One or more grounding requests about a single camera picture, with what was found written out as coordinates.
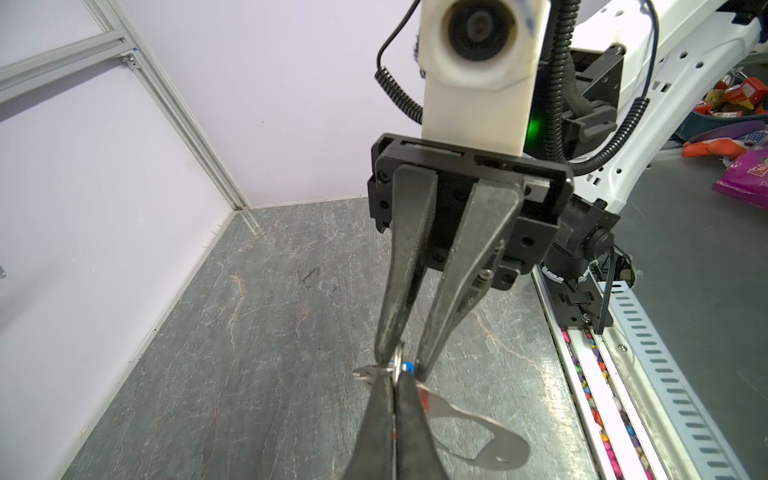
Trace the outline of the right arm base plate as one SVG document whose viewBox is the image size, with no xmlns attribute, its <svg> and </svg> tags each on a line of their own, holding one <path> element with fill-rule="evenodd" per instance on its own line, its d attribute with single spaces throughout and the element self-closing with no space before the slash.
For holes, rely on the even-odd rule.
<svg viewBox="0 0 768 480">
<path fill-rule="evenodd" d="M 598 336 L 614 326 L 609 301 L 616 290 L 609 293 L 606 281 L 613 280 L 616 287 L 620 280 L 636 280 L 633 265 L 623 258 L 595 262 L 576 280 L 563 280 L 544 266 L 539 273 L 547 320 L 561 329 L 589 330 Z"/>
</svg>

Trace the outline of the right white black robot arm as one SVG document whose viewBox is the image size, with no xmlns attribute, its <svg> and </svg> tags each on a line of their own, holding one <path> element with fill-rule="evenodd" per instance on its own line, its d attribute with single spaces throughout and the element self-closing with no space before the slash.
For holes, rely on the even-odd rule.
<svg viewBox="0 0 768 480">
<path fill-rule="evenodd" d="M 371 150 L 369 208 L 391 235 L 374 337 L 388 365 L 428 269 L 441 279 L 420 338 L 425 380 L 491 289 L 539 269 L 564 327 L 601 333 L 608 296 L 590 266 L 617 264 L 613 227 L 640 175 L 704 92 L 767 40 L 763 1 L 416 1 L 416 122 Z"/>
</svg>

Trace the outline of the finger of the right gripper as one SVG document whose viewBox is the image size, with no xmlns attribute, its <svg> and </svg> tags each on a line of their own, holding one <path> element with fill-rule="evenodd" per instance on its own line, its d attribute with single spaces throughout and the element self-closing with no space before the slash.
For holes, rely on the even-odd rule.
<svg viewBox="0 0 768 480">
<path fill-rule="evenodd" d="M 427 269 L 437 189 L 433 170 L 403 165 L 394 173 L 390 267 L 374 340 L 379 365 L 393 358 Z"/>
<path fill-rule="evenodd" d="M 494 249 L 514 224 L 524 196 L 518 184 L 488 180 L 472 188 L 427 316 L 415 360 L 415 376 L 425 381 L 445 347 L 461 301 Z"/>
</svg>

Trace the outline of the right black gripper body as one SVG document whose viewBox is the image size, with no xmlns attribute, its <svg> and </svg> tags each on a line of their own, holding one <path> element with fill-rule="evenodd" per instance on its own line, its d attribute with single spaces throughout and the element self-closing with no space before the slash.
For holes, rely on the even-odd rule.
<svg viewBox="0 0 768 480">
<path fill-rule="evenodd" d="M 423 259 L 441 271 L 448 260 L 473 187 L 480 181 L 517 187 L 522 194 L 491 283 L 506 291 L 546 256 L 574 193 L 571 169 L 527 157 L 384 134 L 371 149 L 370 215 L 379 232 L 393 230 L 407 210 L 433 212 Z"/>
</svg>

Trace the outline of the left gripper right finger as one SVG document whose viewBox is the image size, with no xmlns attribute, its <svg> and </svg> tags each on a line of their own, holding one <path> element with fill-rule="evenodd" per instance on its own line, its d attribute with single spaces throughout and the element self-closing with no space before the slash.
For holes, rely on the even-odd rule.
<svg viewBox="0 0 768 480">
<path fill-rule="evenodd" d="M 449 479 L 410 373 L 402 373 L 395 387 L 395 435 L 396 479 Z"/>
</svg>

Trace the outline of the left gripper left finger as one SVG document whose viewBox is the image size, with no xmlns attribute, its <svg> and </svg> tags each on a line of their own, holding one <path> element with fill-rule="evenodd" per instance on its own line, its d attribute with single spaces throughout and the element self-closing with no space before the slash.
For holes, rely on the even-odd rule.
<svg viewBox="0 0 768 480">
<path fill-rule="evenodd" d="M 353 372 L 370 387 L 355 447 L 343 479 L 395 478 L 395 391 L 389 370 L 361 367 Z"/>
</svg>

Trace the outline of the metal keyring with shoe plate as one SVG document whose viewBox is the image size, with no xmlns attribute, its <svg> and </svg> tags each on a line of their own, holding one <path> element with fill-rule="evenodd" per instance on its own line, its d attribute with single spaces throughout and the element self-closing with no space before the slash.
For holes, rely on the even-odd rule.
<svg viewBox="0 0 768 480">
<path fill-rule="evenodd" d="M 407 373 L 401 370 L 404 362 L 403 347 L 398 346 L 390 363 L 368 366 L 389 370 L 395 391 L 399 376 Z M 417 380 L 416 384 L 440 460 L 451 456 L 491 472 L 515 470 L 528 461 L 530 446 L 520 435 L 490 418 L 450 404 Z"/>
</svg>

